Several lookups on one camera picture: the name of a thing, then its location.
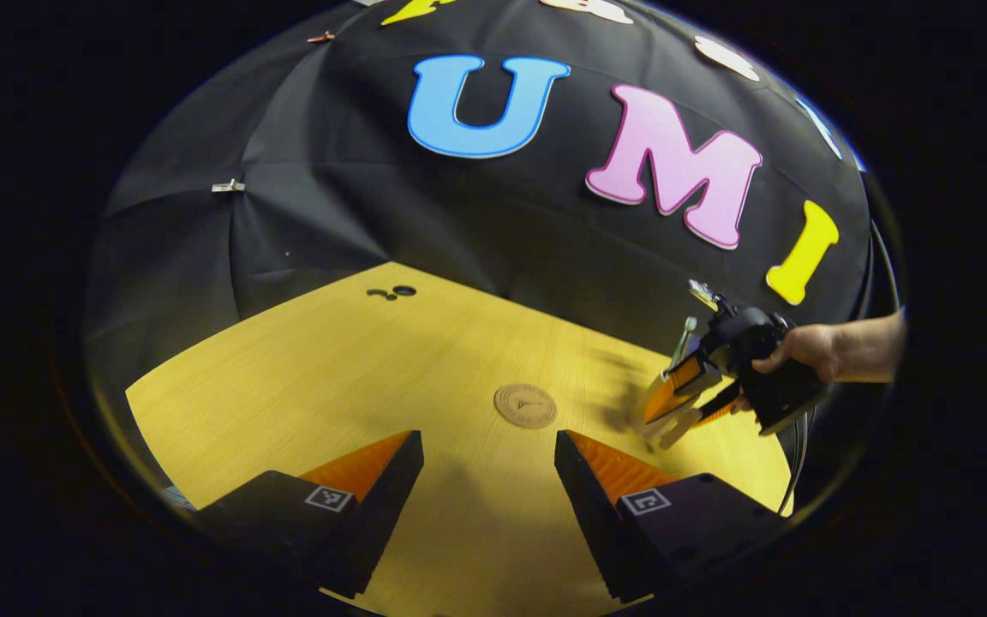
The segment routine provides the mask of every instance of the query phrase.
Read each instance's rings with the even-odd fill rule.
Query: black fabric backdrop
[[[380,27],[401,3],[342,3],[176,106],[112,190],[87,288],[90,371],[137,449],[147,452],[127,386],[212,333],[384,261],[666,355],[686,316],[700,319],[700,333],[709,317],[688,278],[799,324],[862,316],[870,214],[846,142],[834,132],[838,160],[791,88],[755,58],[761,81],[746,81],[697,54],[697,28],[623,5],[633,25],[537,1],[469,0]],[[306,43],[325,30],[337,38]],[[553,84],[521,151],[446,157],[416,143],[406,122],[415,63],[445,54],[486,60],[459,100],[459,121],[473,125],[505,108],[504,59],[556,59],[571,75]],[[701,241],[678,213],[663,218],[648,166],[638,206],[584,186],[619,128],[615,83],[672,100],[693,147],[729,129],[763,153],[736,250]],[[246,183],[244,195],[209,191],[231,178]],[[764,274],[798,239],[806,199],[830,214],[840,241],[792,308]]]

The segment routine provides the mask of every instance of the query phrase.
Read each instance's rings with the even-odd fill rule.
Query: yellow wooden surface
[[[367,296],[394,285],[418,294]],[[772,511],[790,477],[779,441],[757,436],[748,413],[649,448],[624,414],[667,363],[386,263],[216,333],[127,395],[154,457],[197,508],[262,471],[298,476],[420,429],[424,468],[357,606],[391,617],[604,614],[620,605],[553,466],[557,430],[677,476],[715,473]],[[553,425],[517,428],[497,413],[494,391],[513,382],[555,398]]]

